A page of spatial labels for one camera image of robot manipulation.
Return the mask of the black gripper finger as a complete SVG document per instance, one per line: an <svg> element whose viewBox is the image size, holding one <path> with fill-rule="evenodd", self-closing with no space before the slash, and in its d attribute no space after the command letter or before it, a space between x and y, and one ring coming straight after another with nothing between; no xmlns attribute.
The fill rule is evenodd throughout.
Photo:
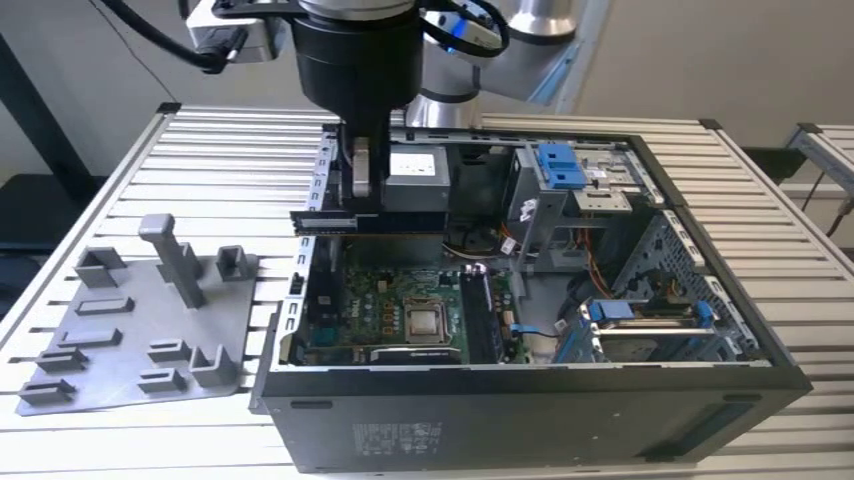
<svg viewBox="0 0 854 480"><path fill-rule="evenodd" d="M339 124L339 204L349 212L383 210L383 183L388 170L388 124L368 131Z"/></svg>

